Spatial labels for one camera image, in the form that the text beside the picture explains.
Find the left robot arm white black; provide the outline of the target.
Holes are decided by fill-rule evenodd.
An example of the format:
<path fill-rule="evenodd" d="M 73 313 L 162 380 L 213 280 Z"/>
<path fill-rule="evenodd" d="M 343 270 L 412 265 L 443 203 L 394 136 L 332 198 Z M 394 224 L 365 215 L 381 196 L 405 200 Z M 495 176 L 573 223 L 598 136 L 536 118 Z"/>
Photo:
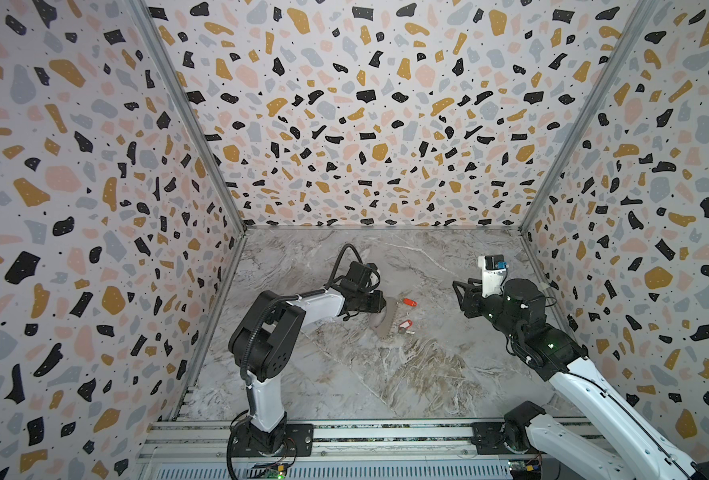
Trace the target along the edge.
<path fill-rule="evenodd" d="M 364 314 L 376 334 L 390 333 L 397 304 L 380 285 L 376 264 L 354 261 L 346 274 L 330 278 L 322 289 L 287 296 L 266 290 L 254 300 L 234 330 L 228 350 L 246 385 L 246 429 L 258 449 L 275 452 L 286 437 L 288 414 L 282 405 L 280 374 L 304 328 Z"/>

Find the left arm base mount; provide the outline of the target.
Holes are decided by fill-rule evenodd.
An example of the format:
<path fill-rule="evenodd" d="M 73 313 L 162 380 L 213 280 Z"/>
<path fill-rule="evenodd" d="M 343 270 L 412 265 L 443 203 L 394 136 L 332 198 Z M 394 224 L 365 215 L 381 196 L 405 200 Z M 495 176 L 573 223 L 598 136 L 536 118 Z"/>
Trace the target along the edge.
<path fill-rule="evenodd" d="M 228 453 L 232 458 L 310 457 L 312 440 L 312 423 L 288 422 L 288 415 L 285 415 L 272 431 L 264 432 L 252 424 L 248 411 L 244 411 L 230 424 Z"/>

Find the metal keyring plate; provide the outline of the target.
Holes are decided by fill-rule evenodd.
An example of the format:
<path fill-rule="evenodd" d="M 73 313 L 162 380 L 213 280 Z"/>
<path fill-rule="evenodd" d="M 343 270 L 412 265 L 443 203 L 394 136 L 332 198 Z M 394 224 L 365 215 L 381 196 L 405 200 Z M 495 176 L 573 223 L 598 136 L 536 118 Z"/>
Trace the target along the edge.
<path fill-rule="evenodd" d="M 397 315 L 397 300 L 392 297 L 385 298 L 386 304 L 378 313 L 370 316 L 370 328 L 380 340 L 388 340 Z"/>

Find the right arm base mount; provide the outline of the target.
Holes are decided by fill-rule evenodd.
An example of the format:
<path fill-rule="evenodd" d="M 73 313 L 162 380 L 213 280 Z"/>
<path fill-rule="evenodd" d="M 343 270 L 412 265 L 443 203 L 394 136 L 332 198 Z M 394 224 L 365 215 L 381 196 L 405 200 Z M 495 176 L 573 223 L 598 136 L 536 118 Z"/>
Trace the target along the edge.
<path fill-rule="evenodd" d="M 548 424 L 558 425 L 544 408 L 525 401 L 505 414 L 501 421 L 478 421 L 472 423 L 471 443 L 479 455 L 527 455 L 540 453 L 538 446 L 544 440 L 536 440 L 539 428 Z"/>

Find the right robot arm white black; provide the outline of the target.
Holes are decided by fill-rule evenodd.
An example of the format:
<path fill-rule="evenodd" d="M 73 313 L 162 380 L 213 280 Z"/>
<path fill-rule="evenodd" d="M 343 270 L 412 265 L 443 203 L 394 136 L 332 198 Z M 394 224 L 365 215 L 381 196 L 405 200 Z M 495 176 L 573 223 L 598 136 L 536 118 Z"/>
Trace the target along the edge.
<path fill-rule="evenodd" d="M 612 447 L 600 448 L 526 401 L 504 417 L 500 445 L 538 451 L 585 479 L 709 479 L 709 462 L 674 446 L 602 376 L 588 351 L 548 324 L 547 298 L 534 282 L 510 279 L 490 293 L 482 279 L 453 284 L 460 310 L 506 337 L 508 352 L 565 396 Z"/>

